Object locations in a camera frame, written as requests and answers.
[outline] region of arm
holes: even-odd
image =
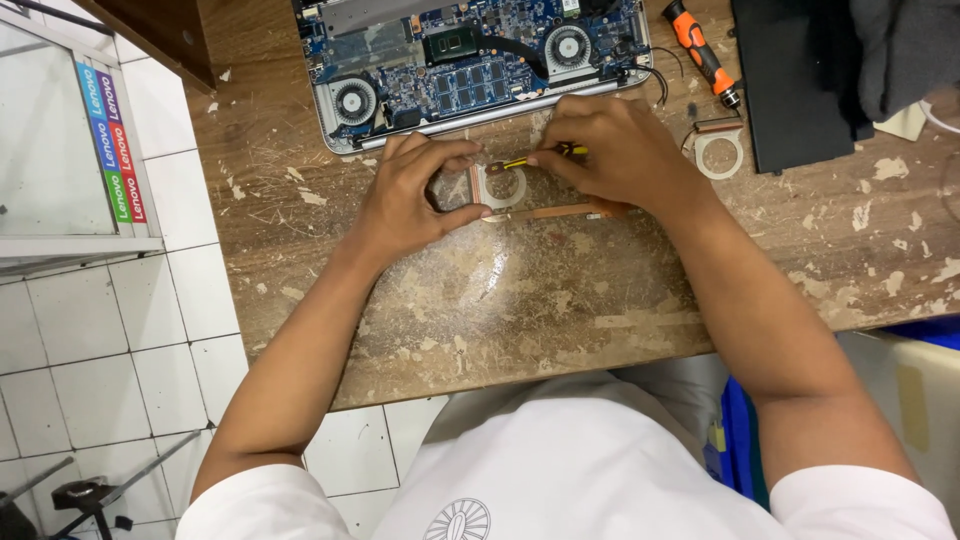
[[[481,145],[391,137],[357,219],[230,400],[194,482],[191,502],[242,471],[300,455],[333,401],[373,284],[393,262],[490,215],[482,205],[437,213],[423,196],[443,168],[465,170]]]
[[[677,248],[717,351],[756,405],[769,486],[830,464],[918,481],[827,325],[646,106],[565,97],[539,148],[561,141],[587,146],[586,166],[552,151],[533,153],[534,164],[585,193],[647,209]]]

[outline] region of black cloth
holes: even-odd
[[[860,106],[875,122],[960,81],[960,0],[850,0]]]

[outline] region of tiled floor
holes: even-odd
[[[89,16],[69,0],[42,2]],[[116,538],[171,540],[247,372],[186,99],[180,79],[128,41],[31,18],[122,63],[167,252],[0,280],[0,490],[74,456],[16,502],[49,534],[79,515],[54,510],[52,489],[99,475],[122,482],[201,429],[108,510],[137,524]],[[304,460],[358,538],[376,527],[445,402],[327,415]],[[94,528],[75,535],[99,540]]]

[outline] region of white t-shirt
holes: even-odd
[[[594,384],[588,394],[599,397],[526,395],[462,422],[454,438],[432,430],[373,539],[956,538],[932,494],[866,467],[788,475],[770,494],[771,515],[711,479],[678,425],[624,384]],[[449,416],[438,418],[447,432]],[[350,535],[317,481],[292,465],[221,481],[177,530],[177,540],[267,538]]]

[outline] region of hand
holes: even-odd
[[[586,146],[586,165],[550,150],[561,142]],[[682,212],[698,192],[713,192],[642,102],[564,96],[537,149],[528,164],[567,179],[588,195],[642,207],[661,221]]]
[[[424,196],[438,170],[458,173],[473,165],[483,145],[470,140],[430,140],[421,133],[387,137],[380,169],[367,190],[345,243],[353,242],[383,271],[449,232],[493,214],[486,205],[437,212]]]

